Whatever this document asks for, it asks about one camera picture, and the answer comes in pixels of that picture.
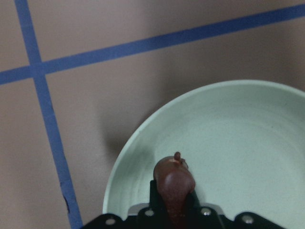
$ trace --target beige surface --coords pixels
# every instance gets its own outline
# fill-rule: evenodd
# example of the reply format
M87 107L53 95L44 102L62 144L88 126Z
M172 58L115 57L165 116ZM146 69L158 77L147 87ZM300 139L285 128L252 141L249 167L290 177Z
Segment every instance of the beige surface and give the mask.
M28 64L14 1L1 1L0 72Z
M304 3L303 0L29 0L45 60Z
M69 228L33 80L2 85L0 107L0 228Z
M48 75L83 222L100 214L124 143L167 101L232 79L305 90L304 27L297 19Z

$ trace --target screw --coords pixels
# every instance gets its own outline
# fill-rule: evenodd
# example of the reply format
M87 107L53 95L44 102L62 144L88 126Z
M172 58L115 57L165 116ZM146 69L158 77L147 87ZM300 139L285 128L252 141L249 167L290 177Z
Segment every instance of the screw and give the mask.
M153 216L154 215L154 211L151 210L151 209L148 209L148 210L145 211L145 215L148 216L148 217Z
M115 224L115 219L109 218L105 221L105 224L108 226L111 226L111 225Z
M200 212L204 216L209 216L211 214L211 210L209 208L202 208Z
M244 216L242 217L242 221L243 221L244 223L246 223L246 224L253 224L254 219L253 219L251 216L249 216L249 215L244 215Z

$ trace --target white plate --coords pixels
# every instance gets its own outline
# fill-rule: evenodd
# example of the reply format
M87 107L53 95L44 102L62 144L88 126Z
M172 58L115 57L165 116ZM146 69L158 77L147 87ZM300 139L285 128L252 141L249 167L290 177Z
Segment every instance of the white plate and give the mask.
M265 81L228 81L188 92L150 116L112 170L103 212L127 216L149 201L153 168L180 151L201 202L233 219L258 213L286 228L305 220L305 93Z

